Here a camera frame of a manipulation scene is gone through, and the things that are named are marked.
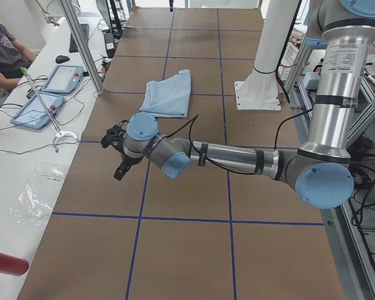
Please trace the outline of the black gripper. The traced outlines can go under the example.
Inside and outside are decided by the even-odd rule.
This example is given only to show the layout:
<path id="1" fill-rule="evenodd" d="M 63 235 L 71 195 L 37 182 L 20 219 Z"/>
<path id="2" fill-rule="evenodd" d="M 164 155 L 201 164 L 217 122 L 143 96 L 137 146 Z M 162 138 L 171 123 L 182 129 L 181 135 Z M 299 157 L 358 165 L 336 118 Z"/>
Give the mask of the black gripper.
<path id="1" fill-rule="evenodd" d="M 143 160 L 142 153 L 130 151 L 128 148 L 122 147 L 120 153 L 122 162 L 114 172 L 114 178 L 117 180 L 122 180 L 132 166 L 139 164 Z"/>

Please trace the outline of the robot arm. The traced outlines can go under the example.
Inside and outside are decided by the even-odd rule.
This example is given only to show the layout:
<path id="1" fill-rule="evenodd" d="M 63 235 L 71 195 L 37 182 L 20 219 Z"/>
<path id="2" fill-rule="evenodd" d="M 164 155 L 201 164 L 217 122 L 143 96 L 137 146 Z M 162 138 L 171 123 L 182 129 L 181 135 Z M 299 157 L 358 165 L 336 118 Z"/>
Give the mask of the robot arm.
<path id="1" fill-rule="evenodd" d="M 129 89 L 125 81 L 117 85 L 120 118 L 137 112 L 148 81 L 188 69 L 188 113 L 159 117 L 160 131 L 185 141 L 272 150 L 278 123 L 291 115 L 289 106 L 243 110 L 234 95 L 234 83 L 248 75 L 254 62 L 264 22 L 259 9 L 134 9 L 116 61 L 134 66 L 131 77 L 139 88 Z"/>

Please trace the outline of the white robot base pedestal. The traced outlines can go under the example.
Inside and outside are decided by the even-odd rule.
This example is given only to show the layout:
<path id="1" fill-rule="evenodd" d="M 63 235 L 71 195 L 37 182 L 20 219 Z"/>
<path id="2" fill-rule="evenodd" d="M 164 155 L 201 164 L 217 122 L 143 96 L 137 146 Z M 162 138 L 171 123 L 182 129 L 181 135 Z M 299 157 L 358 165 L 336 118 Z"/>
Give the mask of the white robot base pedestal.
<path id="1" fill-rule="evenodd" d="M 273 0 L 269 3 L 252 73 L 245 81 L 234 83 L 239 110 L 281 110 L 276 71 L 299 7 L 298 0 Z"/>

